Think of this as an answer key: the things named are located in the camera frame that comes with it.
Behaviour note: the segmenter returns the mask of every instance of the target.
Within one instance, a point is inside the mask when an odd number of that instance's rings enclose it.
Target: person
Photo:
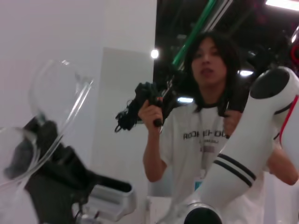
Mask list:
[[[242,114],[227,111],[233,95],[240,62],[234,44],[225,36],[205,32],[198,36],[186,53],[185,71],[190,80],[194,103],[172,110],[162,130],[153,125],[163,119],[160,108],[146,101],[138,115],[148,129],[143,163],[150,182],[163,176],[172,166],[171,207],[198,188],[214,158],[233,134]],[[277,178],[293,185],[298,172],[286,154],[273,143],[273,154],[265,166]],[[264,207],[263,173],[242,196],[229,203],[221,216],[225,224],[262,224]]]

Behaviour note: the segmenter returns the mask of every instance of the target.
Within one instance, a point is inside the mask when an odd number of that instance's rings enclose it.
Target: ceiling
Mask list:
[[[163,86],[169,78],[169,65],[184,45],[208,2],[209,0],[157,0],[155,47],[159,50],[159,58],[154,61],[153,81],[158,86]],[[222,2],[223,0],[217,0],[216,5],[219,6]],[[255,69],[261,50],[271,48],[280,35],[291,39],[299,24],[299,12],[271,7],[265,2],[233,0],[214,27],[229,35],[237,44],[242,68],[246,70]],[[283,63],[290,63],[285,58],[283,57]],[[173,107],[178,106],[175,99],[177,97],[178,95],[172,96],[164,101],[168,105],[166,116]]]

